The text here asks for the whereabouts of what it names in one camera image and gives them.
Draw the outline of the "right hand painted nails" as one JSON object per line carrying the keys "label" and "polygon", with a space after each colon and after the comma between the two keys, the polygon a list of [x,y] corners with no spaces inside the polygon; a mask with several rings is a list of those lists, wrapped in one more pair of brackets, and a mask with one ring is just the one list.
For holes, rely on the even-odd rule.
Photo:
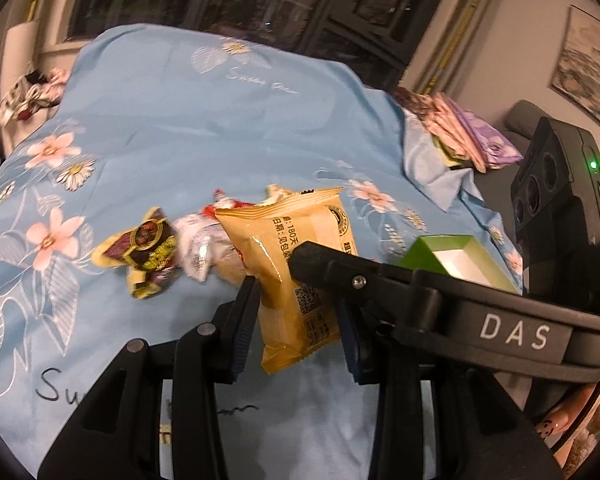
{"label": "right hand painted nails", "polygon": [[588,458],[598,443],[600,435],[600,393],[595,403],[585,408],[592,398],[593,385],[585,385],[564,402],[555,405],[535,426],[541,439],[563,437],[572,430],[565,445],[554,453],[554,459],[562,467],[564,478],[568,479]]}

